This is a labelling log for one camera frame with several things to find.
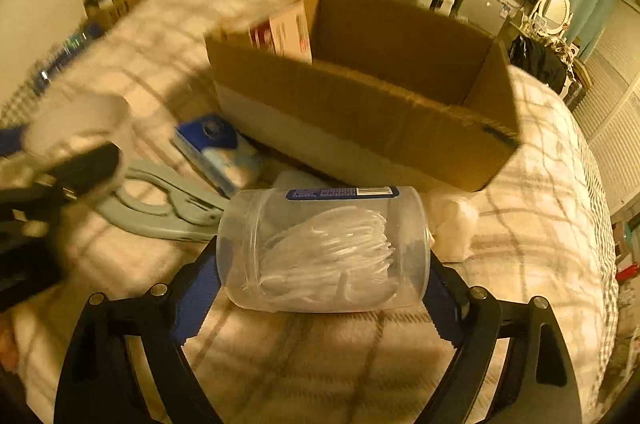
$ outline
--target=bed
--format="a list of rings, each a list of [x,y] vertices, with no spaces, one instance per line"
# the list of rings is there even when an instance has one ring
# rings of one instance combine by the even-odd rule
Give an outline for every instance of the bed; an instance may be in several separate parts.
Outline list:
[[[83,90],[122,94],[134,116],[139,157],[210,187],[170,139],[178,122],[218,109],[203,33],[261,1],[146,0],[60,75],[44,103]],[[574,365],[584,421],[594,422],[618,318],[604,191],[561,99],[524,72],[510,73],[524,144],[474,197],[480,216],[472,255],[453,266],[467,284],[483,285],[497,298],[549,299]],[[132,187],[144,201],[161,201],[151,187]],[[66,280],[12,312],[18,373],[44,423],[52,422],[62,360],[87,298],[97,291],[139,295],[171,279],[204,247],[129,234],[92,211],[69,213],[64,233]],[[130,338],[129,350],[152,416],[167,422],[140,340]],[[410,423],[453,354],[422,306],[268,314],[240,309],[223,293],[184,351],[225,422]],[[505,351],[500,342],[470,422],[488,409]]]

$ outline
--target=white mirror frame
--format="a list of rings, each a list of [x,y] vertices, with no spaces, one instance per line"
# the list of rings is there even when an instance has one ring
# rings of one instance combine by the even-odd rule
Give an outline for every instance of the white mirror frame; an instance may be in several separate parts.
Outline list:
[[[531,16],[533,17],[534,14],[539,14],[540,16],[542,16],[542,11],[545,7],[545,3],[547,2],[547,0],[538,0],[538,3],[536,4],[536,6],[533,9],[533,12],[531,14]],[[550,36],[555,36],[559,33],[561,33],[564,30],[564,26],[569,23],[570,20],[570,2],[569,0],[564,0],[564,4],[566,5],[566,9],[564,12],[564,19],[562,20],[562,22],[560,23],[560,25],[558,25],[558,27],[554,28],[554,29],[546,29],[546,33],[549,34]]]

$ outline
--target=open cardboard box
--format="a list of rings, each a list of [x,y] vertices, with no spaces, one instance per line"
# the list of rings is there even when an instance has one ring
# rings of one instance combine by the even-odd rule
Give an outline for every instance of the open cardboard box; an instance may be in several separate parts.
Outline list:
[[[313,63],[207,34],[218,99],[239,131],[358,186],[484,188],[520,144],[492,39],[393,0],[303,0]]]

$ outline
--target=beige blanket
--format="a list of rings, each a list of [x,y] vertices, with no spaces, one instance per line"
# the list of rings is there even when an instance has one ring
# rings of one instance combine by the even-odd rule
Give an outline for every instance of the beige blanket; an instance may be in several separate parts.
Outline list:
[[[265,0],[148,0],[60,76],[47,94],[91,89],[122,94],[132,107],[140,156],[202,181],[172,146],[178,121],[216,110],[202,38],[223,17]],[[475,204],[473,256],[456,268],[497,298],[549,299],[574,364],[588,420],[616,328],[617,284],[597,166],[569,111],[546,86],[512,71],[522,148]],[[139,185],[138,196],[158,200]],[[69,225],[59,286],[14,310],[20,376],[28,403],[52,421],[60,368],[78,315],[96,291],[137,295],[193,261],[200,244],[153,240],[110,226],[95,213]],[[140,353],[130,340],[153,417],[166,421]],[[495,389],[498,346],[470,421]],[[185,354],[224,422],[412,422],[453,350],[422,306],[357,314],[267,314],[215,300]]]

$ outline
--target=plastic container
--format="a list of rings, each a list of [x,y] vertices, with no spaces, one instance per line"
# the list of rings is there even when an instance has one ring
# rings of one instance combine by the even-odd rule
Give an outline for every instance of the plastic container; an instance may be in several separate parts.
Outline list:
[[[247,190],[220,221],[216,260],[242,308],[370,311],[421,301],[429,240],[411,187]]]

